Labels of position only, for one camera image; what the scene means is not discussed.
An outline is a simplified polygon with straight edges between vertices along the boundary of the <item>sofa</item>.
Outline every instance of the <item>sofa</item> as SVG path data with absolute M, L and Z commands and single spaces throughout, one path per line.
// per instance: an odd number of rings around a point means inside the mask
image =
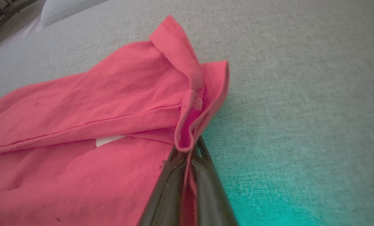
M 239 224 L 374 226 L 374 1 L 97 3 L 0 50 L 0 97 L 85 72 L 171 14 L 200 62 L 229 62 L 202 136 Z

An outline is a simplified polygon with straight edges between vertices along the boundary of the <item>gray fabric surface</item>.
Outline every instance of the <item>gray fabric surface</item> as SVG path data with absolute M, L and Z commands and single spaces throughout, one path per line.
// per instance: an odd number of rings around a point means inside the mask
M 105 1 L 107 0 L 46 0 L 41 14 L 42 27 L 47 27 Z
M 84 72 L 168 15 L 230 89 L 203 137 L 237 219 L 374 226 L 374 1 L 111 0 L 0 51 L 0 97 Z

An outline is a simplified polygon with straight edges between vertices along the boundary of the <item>fabric fold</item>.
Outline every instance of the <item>fabric fold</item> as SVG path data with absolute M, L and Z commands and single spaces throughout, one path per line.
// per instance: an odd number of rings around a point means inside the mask
M 149 38 L 0 98 L 1 225 L 136 224 L 163 160 L 192 149 L 229 82 L 173 17 Z

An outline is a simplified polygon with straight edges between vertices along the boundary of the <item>pink fabric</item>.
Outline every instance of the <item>pink fabric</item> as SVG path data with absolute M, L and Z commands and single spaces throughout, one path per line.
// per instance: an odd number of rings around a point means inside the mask
M 169 16 L 86 73 L 2 97 L 0 225 L 136 225 L 162 161 L 193 148 L 227 86 L 227 62 L 199 64 Z

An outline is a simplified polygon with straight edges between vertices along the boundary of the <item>white tag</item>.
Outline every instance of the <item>white tag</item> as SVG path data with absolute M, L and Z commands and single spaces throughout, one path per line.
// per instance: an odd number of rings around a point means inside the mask
M 112 137 L 103 137 L 103 138 L 97 138 L 96 139 L 96 147 L 102 146 L 106 143 L 122 139 L 125 136 L 112 136 Z

